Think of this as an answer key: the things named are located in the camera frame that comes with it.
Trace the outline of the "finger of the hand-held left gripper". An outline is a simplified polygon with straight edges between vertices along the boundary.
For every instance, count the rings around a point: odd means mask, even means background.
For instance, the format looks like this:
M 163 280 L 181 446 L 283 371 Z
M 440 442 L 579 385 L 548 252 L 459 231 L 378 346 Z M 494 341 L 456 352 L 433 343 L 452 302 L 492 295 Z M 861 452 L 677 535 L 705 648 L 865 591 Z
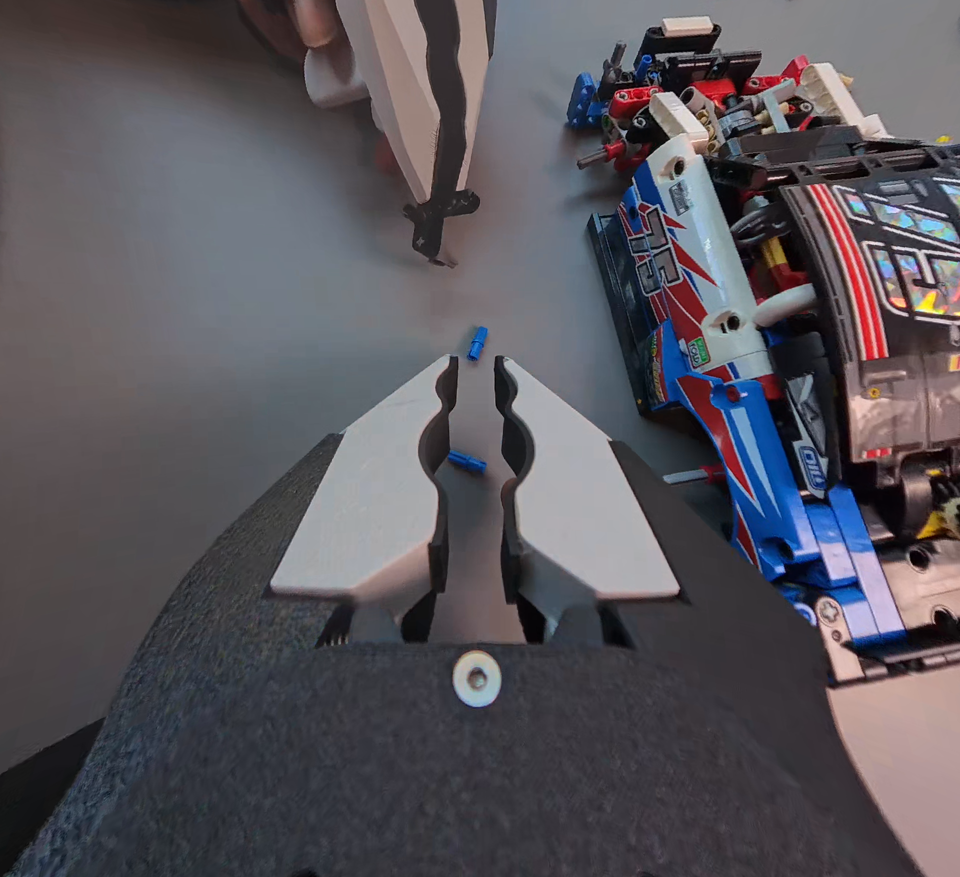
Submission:
M 454 0 L 460 26 L 458 62 L 465 94 L 465 150 L 458 188 L 464 189 L 474 152 L 487 70 L 494 52 L 498 0 Z
M 467 0 L 335 0 L 415 204 L 466 181 Z

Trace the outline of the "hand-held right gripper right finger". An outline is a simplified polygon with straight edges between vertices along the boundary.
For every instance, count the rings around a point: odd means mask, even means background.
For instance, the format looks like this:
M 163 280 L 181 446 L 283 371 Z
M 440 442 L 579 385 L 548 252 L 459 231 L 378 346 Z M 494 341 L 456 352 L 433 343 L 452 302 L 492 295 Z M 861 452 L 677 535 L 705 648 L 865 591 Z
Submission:
M 500 566 L 526 641 L 602 641 L 619 605 L 678 599 L 681 584 L 606 433 L 514 359 L 494 360 L 502 417 Z

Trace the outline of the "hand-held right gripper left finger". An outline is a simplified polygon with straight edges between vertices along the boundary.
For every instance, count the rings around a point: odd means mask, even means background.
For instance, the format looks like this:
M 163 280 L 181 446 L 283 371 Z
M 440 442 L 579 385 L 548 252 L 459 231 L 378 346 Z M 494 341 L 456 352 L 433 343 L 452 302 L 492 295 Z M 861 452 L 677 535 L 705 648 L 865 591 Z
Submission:
M 331 604 L 324 641 L 426 641 L 450 560 L 450 452 L 459 359 L 443 355 L 348 425 L 270 579 L 270 595 Z

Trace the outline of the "black thin frame piece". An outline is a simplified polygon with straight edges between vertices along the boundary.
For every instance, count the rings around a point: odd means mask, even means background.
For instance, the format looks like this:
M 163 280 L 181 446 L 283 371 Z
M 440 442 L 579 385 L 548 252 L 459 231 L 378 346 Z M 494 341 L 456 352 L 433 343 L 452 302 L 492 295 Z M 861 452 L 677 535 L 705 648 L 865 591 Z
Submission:
M 450 257 L 443 249 L 446 220 L 471 215 L 479 209 L 480 205 L 479 195 L 469 188 L 456 190 L 449 199 L 431 198 L 420 204 L 406 204 L 402 214 L 413 224 L 414 252 L 427 262 L 430 258 L 437 256 Z

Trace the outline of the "toy race car model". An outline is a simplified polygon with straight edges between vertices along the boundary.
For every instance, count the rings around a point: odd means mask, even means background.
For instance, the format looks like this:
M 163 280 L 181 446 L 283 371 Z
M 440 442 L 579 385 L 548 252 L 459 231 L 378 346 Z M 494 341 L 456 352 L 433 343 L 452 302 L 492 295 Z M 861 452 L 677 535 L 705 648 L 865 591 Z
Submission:
M 891 136 L 829 63 L 762 74 L 710 17 L 578 77 L 578 168 L 630 175 L 586 231 L 642 415 L 719 464 L 729 543 L 834 684 L 958 665 L 958 145 Z

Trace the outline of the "grey desk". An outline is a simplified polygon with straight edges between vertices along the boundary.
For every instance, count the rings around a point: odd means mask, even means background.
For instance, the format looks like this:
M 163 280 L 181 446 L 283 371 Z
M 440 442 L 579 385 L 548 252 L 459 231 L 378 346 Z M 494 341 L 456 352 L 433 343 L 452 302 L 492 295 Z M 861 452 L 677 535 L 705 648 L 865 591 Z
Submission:
M 2 770 L 99 725 L 30 875 L 958 875 L 958 665 L 823 691 L 820 638 L 662 482 L 576 170 L 573 73 L 662 17 L 958 122 L 958 0 L 497 0 L 454 269 L 370 105 L 322 110 L 226 0 L 2 0 Z M 480 359 L 467 360 L 478 326 Z M 342 431 L 445 355 L 426 641 L 323 639 L 270 580 Z M 601 429 L 681 588 L 526 641 L 495 359 Z

